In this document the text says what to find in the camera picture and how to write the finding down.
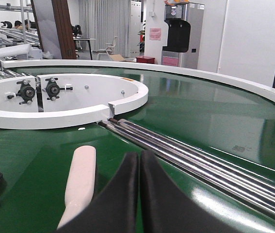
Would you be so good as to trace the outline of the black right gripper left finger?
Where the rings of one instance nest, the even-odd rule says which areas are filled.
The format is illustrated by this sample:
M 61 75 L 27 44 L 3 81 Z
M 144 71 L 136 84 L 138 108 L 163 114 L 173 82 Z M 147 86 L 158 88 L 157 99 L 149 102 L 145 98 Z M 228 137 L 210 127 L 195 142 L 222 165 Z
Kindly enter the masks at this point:
M 58 233 L 133 233 L 138 199 L 139 158 L 127 152 L 117 172 L 92 198 L 92 187 L 69 180 Z

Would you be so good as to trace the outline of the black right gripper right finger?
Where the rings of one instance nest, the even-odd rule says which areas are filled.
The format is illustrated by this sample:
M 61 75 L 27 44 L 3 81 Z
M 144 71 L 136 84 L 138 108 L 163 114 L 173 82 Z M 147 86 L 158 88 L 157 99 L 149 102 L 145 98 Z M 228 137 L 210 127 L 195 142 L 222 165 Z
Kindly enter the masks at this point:
M 266 233 L 232 226 L 189 199 L 160 165 L 155 154 L 141 152 L 140 195 L 145 233 Z

